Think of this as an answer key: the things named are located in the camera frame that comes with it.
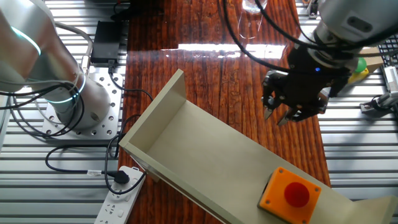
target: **wood grain surface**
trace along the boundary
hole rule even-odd
[[[126,88],[142,88],[155,97],[178,68],[185,72],[187,98],[232,128],[298,168],[330,185],[318,119],[278,127],[281,106],[267,120],[261,103],[262,79],[268,68],[241,54],[229,36],[220,0],[165,0],[163,16],[146,14],[129,24]],[[298,37],[289,4],[268,0],[266,11],[276,23]],[[242,0],[228,0],[231,25],[240,41],[258,57],[286,66],[291,43],[261,16],[242,10]],[[150,99],[142,93],[124,95],[123,116],[142,113]],[[133,166],[123,150],[119,165]],[[128,223],[219,223],[165,182],[145,181]]]

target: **green object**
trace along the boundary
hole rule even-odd
[[[368,65],[366,64],[365,59],[359,58],[358,66],[356,67],[355,73],[361,73],[361,72],[365,71],[366,66],[368,66]]]

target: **orange block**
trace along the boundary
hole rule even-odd
[[[292,224],[309,224],[321,188],[279,167],[260,199],[258,207]]]

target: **white power strip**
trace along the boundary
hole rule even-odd
[[[121,192],[131,188],[142,175],[142,172],[135,167],[122,166],[119,170],[123,170],[129,176],[130,181],[126,184],[113,182],[112,189],[115,191]],[[126,224],[144,180],[145,177],[134,190],[126,194],[116,195],[109,192],[94,224]]]

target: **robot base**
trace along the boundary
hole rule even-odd
[[[92,80],[103,85],[111,98],[111,106],[109,108],[108,114],[105,118],[99,122],[97,125],[84,129],[70,131],[69,133],[57,137],[56,140],[49,139],[48,141],[62,141],[62,140],[76,140],[76,141],[109,141],[111,138],[115,137],[119,128],[119,114],[122,90],[115,87],[112,83],[111,78],[108,74],[103,73],[92,73],[88,75]],[[115,81],[122,86],[123,77],[120,74],[115,73],[113,75]],[[49,103],[45,113],[46,117],[54,122],[59,123],[60,121],[55,114],[53,106]],[[44,120],[42,131],[45,133],[56,133],[64,127],[62,124],[54,124],[50,121]]]

